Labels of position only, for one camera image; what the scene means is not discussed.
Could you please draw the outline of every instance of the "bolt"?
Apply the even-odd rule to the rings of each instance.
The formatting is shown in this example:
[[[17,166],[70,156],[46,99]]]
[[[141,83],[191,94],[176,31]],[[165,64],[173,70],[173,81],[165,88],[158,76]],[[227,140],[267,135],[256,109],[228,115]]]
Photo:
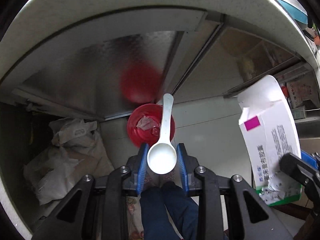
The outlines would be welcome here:
[[[236,181],[236,182],[240,182],[242,180],[242,177],[237,174],[237,175],[233,176],[233,180]]]
[[[198,171],[199,173],[204,173],[206,170],[207,170],[207,169],[206,169],[204,166],[199,166],[199,167],[197,167],[197,171]]]
[[[83,176],[83,180],[86,181],[86,182],[88,182],[88,181],[90,181],[92,179],[93,179],[93,177],[90,174],[86,174],[86,175]]]
[[[121,166],[120,167],[120,172],[121,173],[127,173],[129,171],[129,168],[127,166]]]

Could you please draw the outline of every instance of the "blue pants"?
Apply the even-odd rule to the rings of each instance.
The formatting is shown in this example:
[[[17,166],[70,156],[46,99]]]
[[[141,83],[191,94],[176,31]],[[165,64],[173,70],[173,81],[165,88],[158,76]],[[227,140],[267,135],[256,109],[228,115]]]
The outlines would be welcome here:
[[[198,205],[174,182],[143,191],[140,205],[145,240],[180,240],[169,222],[166,207],[183,239],[196,240]]]

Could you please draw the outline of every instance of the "white box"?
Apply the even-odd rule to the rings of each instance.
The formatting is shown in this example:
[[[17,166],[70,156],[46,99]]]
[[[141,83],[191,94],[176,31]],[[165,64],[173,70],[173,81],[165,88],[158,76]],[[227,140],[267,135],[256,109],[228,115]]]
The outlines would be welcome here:
[[[279,160],[286,153],[301,158],[291,110],[273,76],[267,75],[238,95],[239,126],[251,161],[256,190],[267,204],[300,198],[301,185],[283,174]]]

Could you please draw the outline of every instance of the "person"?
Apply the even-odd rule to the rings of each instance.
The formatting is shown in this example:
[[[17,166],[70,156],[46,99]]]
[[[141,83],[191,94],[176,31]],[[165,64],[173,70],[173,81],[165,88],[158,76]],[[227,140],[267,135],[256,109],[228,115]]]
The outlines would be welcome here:
[[[159,187],[147,173],[141,193],[144,240],[180,240],[167,211],[184,240],[196,240],[198,205],[174,182],[174,171],[159,176]]]

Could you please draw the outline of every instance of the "pink sticker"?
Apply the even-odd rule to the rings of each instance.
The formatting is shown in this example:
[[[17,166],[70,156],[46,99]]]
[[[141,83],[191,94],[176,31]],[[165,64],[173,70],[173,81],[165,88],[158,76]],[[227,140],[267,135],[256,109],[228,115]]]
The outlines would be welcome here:
[[[260,125],[259,119],[257,116],[254,118],[251,118],[250,120],[244,122],[244,126],[247,129],[247,131],[250,131],[251,129],[257,127]]]

